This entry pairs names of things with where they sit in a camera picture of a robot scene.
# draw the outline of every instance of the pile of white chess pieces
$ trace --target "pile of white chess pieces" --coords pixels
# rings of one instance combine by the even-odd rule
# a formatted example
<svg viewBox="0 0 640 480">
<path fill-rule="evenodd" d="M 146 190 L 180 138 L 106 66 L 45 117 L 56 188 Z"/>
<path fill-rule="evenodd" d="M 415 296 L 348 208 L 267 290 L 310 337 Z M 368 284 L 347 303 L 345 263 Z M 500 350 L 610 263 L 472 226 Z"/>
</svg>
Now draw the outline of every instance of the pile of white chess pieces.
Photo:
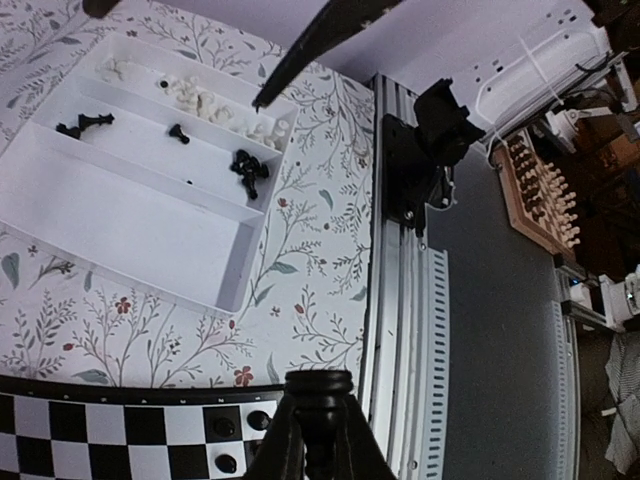
<svg viewBox="0 0 640 480">
<path fill-rule="evenodd" d="M 114 80 L 126 81 L 128 65 L 128 60 L 116 60 L 109 57 L 96 67 L 96 72 L 107 83 Z M 277 120 L 271 134 L 268 135 L 262 123 L 250 127 L 246 119 L 236 117 L 230 106 L 219 103 L 213 92 L 199 88 L 197 77 L 180 80 L 173 75 L 165 75 L 156 82 L 156 85 L 167 95 L 175 95 L 181 110 L 227 128 L 250 140 L 262 143 L 269 148 L 284 151 L 286 146 L 284 139 L 290 128 L 289 122 L 286 120 Z"/>
<path fill-rule="evenodd" d="M 569 184 L 566 183 L 566 178 L 562 176 L 560 169 L 555 168 L 553 163 L 543 165 L 541 175 L 543 181 L 540 182 L 540 190 L 543 195 L 551 199 L 556 205 L 556 210 L 562 215 L 559 218 L 562 243 L 569 248 L 580 245 L 580 239 L 578 238 L 580 227 L 574 227 L 572 223 L 578 219 L 578 216 L 568 213 L 569 210 L 576 206 L 575 192 L 566 193 Z"/>
</svg>

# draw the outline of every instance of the floral tablecloth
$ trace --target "floral tablecloth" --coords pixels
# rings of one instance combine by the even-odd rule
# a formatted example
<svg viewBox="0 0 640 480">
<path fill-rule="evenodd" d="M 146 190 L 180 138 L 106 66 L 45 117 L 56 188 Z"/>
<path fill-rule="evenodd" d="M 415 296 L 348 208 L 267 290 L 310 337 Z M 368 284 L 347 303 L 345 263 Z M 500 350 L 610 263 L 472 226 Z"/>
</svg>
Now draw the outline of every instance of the floral tablecloth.
<svg viewBox="0 0 640 480">
<path fill-rule="evenodd" d="M 79 0 L 0 0 L 0 151 L 73 65 L 115 31 L 254 84 L 283 54 L 273 43 L 157 2 L 122 2 L 95 20 Z M 128 289 L 0 225 L 0 374 L 154 388 L 270 384 L 301 368 L 357 375 L 373 95 L 317 64 L 284 95 L 301 107 L 295 144 L 239 314 L 203 316 Z"/>
</svg>

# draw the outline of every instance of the white wall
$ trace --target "white wall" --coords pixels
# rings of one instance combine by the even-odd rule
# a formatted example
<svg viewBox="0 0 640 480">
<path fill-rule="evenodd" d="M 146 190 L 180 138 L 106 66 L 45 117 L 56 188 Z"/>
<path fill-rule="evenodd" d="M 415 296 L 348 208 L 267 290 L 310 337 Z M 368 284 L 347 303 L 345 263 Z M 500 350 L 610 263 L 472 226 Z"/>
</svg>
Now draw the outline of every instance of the white wall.
<svg viewBox="0 0 640 480">
<path fill-rule="evenodd" d="M 290 46 L 325 0 L 163 0 Z M 406 0 L 321 62 L 356 80 L 380 71 L 421 92 L 499 52 L 557 0 Z"/>
</svg>

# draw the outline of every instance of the chessboard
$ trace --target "chessboard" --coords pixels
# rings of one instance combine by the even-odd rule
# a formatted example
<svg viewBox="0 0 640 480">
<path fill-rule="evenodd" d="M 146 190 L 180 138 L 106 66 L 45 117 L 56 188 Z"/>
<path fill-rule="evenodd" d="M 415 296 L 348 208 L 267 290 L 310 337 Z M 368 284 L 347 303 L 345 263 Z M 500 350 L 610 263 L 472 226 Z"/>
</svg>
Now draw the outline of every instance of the chessboard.
<svg viewBox="0 0 640 480">
<path fill-rule="evenodd" d="M 4 393 L 3 379 L 0 480 L 240 479 L 282 397 L 282 386 Z"/>
<path fill-rule="evenodd" d="M 575 259 L 573 248 L 580 244 L 580 228 L 571 212 L 576 194 L 560 169 L 545 163 L 535 152 L 526 130 L 521 130 L 500 147 L 493 161 L 500 172 L 511 226 L 552 254 Z"/>
</svg>

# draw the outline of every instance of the floral pattern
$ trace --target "floral pattern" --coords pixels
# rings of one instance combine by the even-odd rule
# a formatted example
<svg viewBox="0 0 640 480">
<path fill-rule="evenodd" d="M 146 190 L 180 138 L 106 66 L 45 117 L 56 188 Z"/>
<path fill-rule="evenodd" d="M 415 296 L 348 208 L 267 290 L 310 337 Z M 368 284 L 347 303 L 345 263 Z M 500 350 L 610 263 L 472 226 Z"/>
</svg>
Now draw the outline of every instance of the floral pattern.
<svg viewBox="0 0 640 480">
<path fill-rule="evenodd" d="M 110 32 L 256 85 L 281 47 L 153 1 L 104 20 L 79 0 L 0 0 L 0 152 Z M 0 224 L 0 373 L 184 388 L 281 382 L 291 369 L 357 378 L 366 311 L 373 96 L 312 64 L 284 95 L 300 107 L 242 310 L 202 315 L 59 258 Z"/>
</svg>

